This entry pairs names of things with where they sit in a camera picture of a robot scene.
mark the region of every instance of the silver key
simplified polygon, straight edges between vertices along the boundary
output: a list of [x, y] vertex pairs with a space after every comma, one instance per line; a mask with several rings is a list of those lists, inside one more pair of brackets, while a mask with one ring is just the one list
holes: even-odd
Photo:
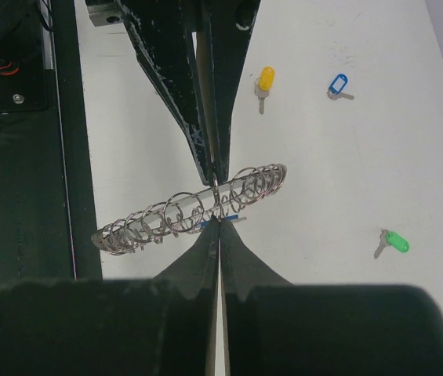
[[260, 87], [256, 84], [254, 87], [254, 93], [260, 99], [260, 114], [263, 115], [265, 112], [265, 98], [270, 95], [270, 90], [261, 90]]
[[375, 252], [375, 260], [379, 258], [383, 249], [385, 249], [386, 247], [390, 247], [390, 244], [388, 244], [387, 242], [387, 234], [388, 230], [381, 230], [381, 235], [379, 235], [379, 246]]

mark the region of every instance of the key with green tag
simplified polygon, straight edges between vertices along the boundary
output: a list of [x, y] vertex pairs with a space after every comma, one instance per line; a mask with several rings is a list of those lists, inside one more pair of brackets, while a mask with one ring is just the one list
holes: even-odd
[[394, 231], [381, 230], [381, 235], [379, 236], [379, 246], [375, 252], [375, 259], [379, 258], [383, 249], [390, 246], [402, 253], [409, 251], [409, 243], [404, 237], [398, 233], [395, 233]]

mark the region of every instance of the spiral wire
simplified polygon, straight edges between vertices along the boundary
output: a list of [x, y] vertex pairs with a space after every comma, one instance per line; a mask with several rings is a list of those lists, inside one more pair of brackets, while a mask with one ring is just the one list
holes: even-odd
[[[168, 235], [197, 233], [202, 230], [201, 223], [213, 216], [222, 219], [231, 213], [238, 214], [245, 207], [277, 193], [286, 175], [283, 164], [244, 168], [222, 186], [215, 184], [197, 193], [179, 192], [167, 201], [117, 219], [94, 233], [91, 239], [102, 251], [124, 255], [138, 248], [143, 250], [149, 243], [161, 244]], [[187, 214], [191, 205], [194, 207]]]

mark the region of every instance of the screw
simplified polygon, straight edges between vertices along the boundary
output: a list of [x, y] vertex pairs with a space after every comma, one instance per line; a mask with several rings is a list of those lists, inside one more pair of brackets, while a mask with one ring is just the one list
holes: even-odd
[[22, 104], [24, 103], [24, 97], [21, 94], [14, 94], [12, 96], [12, 99], [15, 104]]

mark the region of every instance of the blue object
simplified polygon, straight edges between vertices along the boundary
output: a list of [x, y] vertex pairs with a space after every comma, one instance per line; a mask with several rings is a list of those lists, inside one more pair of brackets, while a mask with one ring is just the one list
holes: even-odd
[[[343, 84], [341, 85], [341, 87], [338, 89], [338, 86], [340, 85], [340, 83], [338, 85], [336, 85], [335, 88], [335, 84], [338, 82], [338, 80], [343, 81]], [[331, 85], [329, 86], [329, 91], [334, 94], [335, 96], [337, 96], [338, 94], [341, 93], [341, 91], [343, 90], [343, 88], [345, 86], [347, 86], [348, 83], [348, 78], [346, 75], [344, 75], [343, 73], [340, 73], [336, 76], [336, 78], [333, 80], [333, 82], [331, 82]]]
[[[238, 214], [229, 215], [227, 217], [224, 217], [225, 219], [228, 219], [229, 221], [233, 221], [234, 219], [238, 219]], [[204, 228], [209, 224], [209, 221], [200, 222], [200, 228]]]

